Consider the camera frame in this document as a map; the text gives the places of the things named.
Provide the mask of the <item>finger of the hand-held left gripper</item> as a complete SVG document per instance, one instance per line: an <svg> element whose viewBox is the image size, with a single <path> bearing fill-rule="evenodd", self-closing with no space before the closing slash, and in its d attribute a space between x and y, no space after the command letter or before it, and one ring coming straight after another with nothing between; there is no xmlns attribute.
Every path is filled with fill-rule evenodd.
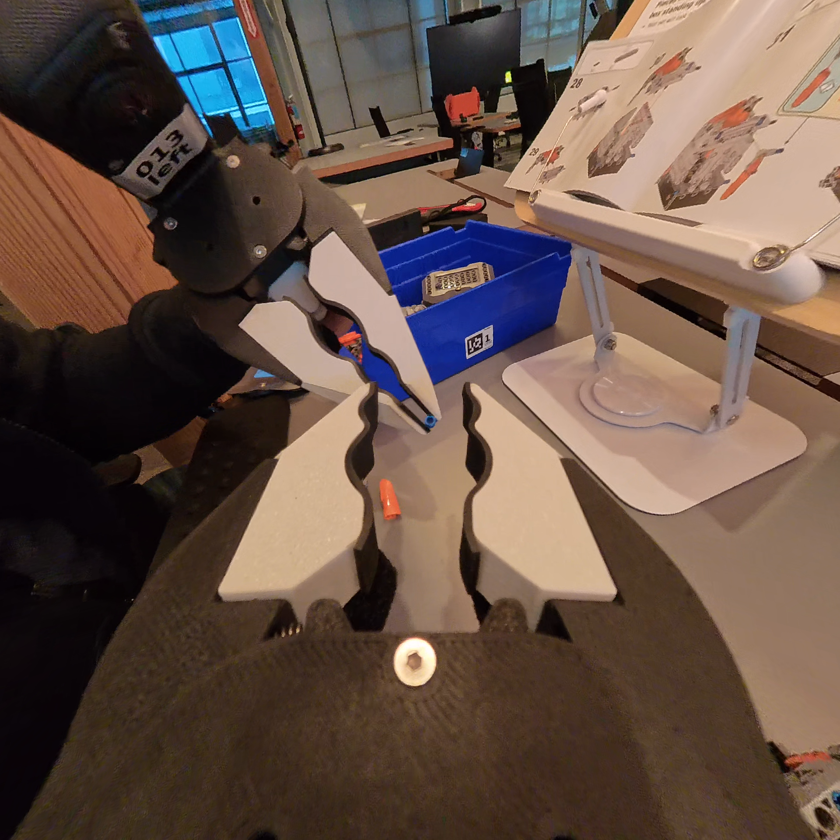
<svg viewBox="0 0 840 840"><path fill-rule="evenodd" d="M353 322L360 327L365 342L361 325L365 310L375 303L385 303L389 299L397 301L393 294L386 292L380 286L360 259L335 232L324 235L313 247L308 281L316 298L348 313ZM396 397L393 391L383 388L382 385L378 385L377 388L391 392ZM434 415L438 421L443 416L435 389Z"/></svg>
<svg viewBox="0 0 840 840"><path fill-rule="evenodd" d="M428 434L424 419L434 414L434 385L400 305L395 299L373 304L362 315L361 325L369 351L392 369L419 411L412 413L391 392L381 389L381 423ZM353 358L327 347L309 314L293 300L260 303L240 326L311 393L339 404L371 384Z"/></svg>

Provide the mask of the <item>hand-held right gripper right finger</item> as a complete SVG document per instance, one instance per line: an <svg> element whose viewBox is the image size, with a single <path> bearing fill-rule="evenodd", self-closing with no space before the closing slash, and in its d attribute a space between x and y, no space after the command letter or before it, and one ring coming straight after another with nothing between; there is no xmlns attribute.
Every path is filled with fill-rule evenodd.
<svg viewBox="0 0 840 840"><path fill-rule="evenodd" d="M552 601L612 602L616 583L560 454L478 384L462 391L465 499L459 569L479 623L500 600L537 628Z"/></svg>

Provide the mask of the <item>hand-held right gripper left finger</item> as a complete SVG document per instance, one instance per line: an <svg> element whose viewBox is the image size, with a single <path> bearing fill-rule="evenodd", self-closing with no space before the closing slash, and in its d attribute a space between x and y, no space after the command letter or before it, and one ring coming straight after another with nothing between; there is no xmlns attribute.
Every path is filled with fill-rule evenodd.
<svg viewBox="0 0 840 840"><path fill-rule="evenodd" d="M222 602L280 601L298 619L320 600L352 625L384 625L396 572L380 551L365 480L374 466L379 392L357 388L269 462L222 578Z"/></svg>

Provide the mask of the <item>blue plastic parts bin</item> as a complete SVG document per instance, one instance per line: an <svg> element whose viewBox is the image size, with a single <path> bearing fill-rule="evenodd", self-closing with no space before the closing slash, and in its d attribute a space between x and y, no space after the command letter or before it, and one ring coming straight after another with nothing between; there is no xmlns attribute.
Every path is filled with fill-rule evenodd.
<svg viewBox="0 0 840 840"><path fill-rule="evenodd" d="M469 221L380 253L404 308L422 300L436 270L487 263L494 279L408 317L432 383L553 326L571 267L571 244L558 238Z"/></svg>

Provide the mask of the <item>grey and orange block model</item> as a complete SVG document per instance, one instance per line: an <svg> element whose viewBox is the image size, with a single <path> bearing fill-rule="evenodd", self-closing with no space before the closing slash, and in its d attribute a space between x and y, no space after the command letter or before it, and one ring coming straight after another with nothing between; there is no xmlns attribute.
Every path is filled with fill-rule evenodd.
<svg viewBox="0 0 840 840"><path fill-rule="evenodd" d="M816 838L839 838L839 745L787 752L768 742L788 792Z"/></svg>

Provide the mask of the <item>person's left forearm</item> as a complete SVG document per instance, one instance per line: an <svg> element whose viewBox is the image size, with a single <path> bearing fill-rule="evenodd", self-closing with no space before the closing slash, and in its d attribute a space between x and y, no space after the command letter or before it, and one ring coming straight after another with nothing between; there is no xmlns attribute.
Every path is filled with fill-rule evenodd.
<svg viewBox="0 0 840 840"><path fill-rule="evenodd" d="M197 327L175 288L100 332L3 320L2 458L29 445L92 463L128 454L183 428L246 370Z"/></svg>

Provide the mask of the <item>black box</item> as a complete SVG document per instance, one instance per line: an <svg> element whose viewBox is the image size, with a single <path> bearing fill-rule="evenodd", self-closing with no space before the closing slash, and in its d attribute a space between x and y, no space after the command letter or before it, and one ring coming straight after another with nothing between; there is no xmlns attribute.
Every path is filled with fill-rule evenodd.
<svg viewBox="0 0 840 840"><path fill-rule="evenodd" d="M419 208L413 208L378 220L369 220L365 226L377 251L384 251L411 242L424 235L424 218Z"/></svg>

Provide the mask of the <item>large grey battery box piece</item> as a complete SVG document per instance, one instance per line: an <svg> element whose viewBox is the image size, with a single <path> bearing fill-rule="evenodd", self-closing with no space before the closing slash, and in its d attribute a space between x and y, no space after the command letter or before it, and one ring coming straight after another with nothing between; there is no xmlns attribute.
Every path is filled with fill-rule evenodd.
<svg viewBox="0 0 840 840"><path fill-rule="evenodd" d="M493 267L477 261L454 269L430 272L422 283L423 304L432 307L494 280Z"/></svg>

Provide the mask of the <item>wooden background table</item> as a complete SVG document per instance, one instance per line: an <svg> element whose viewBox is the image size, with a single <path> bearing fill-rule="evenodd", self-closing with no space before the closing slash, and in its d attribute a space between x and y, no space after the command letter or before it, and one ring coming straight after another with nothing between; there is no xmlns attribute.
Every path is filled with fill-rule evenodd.
<svg viewBox="0 0 840 840"><path fill-rule="evenodd" d="M438 135L434 128L429 131L411 128L388 138L367 140L327 154L309 156L300 165L306 166L322 181L351 175L368 177L383 167L406 162L414 164L453 149L452 138Z"/></svg>

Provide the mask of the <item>white and wooden book stand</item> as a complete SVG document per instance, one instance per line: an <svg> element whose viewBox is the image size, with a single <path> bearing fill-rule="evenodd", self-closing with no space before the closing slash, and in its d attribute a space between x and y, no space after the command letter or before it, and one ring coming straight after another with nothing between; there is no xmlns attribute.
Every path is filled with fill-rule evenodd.
<svg viewBox="0 0 840 840"><path fill-rule="evenodd" d="M810 257L805 241L768 245L566 192L516 192L520 218L571 243L594 348L572 342L513 364L502 380L620 500L681 512L805 452L797 426L750 402L753 356L770 317L838 336L838 267ZM602 257L727 306L719 384L614 330Z"/></svg>

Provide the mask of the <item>black office chair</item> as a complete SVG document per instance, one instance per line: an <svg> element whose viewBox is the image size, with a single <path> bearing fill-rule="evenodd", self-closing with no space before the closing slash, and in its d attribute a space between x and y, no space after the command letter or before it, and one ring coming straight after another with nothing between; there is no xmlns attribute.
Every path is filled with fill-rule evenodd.
<svg viewBox="0 0 840 840"><path fill-rule="evenodd" d="M510 75L520 120L522 159L543 128L553 106L550 105L548 73L543 58L512 68Z"/></svg>

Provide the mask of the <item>building instruction booklet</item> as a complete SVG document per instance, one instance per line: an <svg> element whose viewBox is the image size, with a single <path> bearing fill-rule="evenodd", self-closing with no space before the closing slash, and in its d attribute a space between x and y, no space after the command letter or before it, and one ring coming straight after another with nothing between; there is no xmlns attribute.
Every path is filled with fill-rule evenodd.
<svg viewBox="0 0 840 840"><path fill-rule="evenodd" d="M839 2L647 2L588 45L507 186L805 242L838 267Z"/></svg>

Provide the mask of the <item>black monitor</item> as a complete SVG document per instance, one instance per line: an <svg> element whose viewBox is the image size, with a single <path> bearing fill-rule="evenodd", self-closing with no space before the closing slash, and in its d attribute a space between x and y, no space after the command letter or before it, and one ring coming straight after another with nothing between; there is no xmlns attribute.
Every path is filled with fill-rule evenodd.
<svg viewBox="0 0 840 840"><path fill-rule="evenodd" d="M521 64L522 11L500 11L465 23L427 28L427 57L434 98L478 90L485 98Z"/></svg>

